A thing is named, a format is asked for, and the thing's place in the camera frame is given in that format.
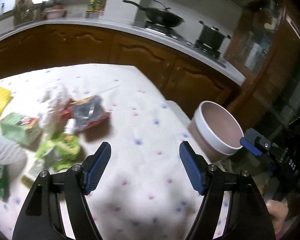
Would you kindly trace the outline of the person's right hand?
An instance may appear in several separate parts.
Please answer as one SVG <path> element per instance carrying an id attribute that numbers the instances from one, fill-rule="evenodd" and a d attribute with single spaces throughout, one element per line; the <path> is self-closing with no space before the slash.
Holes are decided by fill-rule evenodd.
<path id="1" fill-rule="evenodd" d="M 279 233 L 288 215 L 288 204 L 276 200 L 266 201 L 266 207 L 269 214 L 272 216 L 272 224 L 275 233 Z"/>

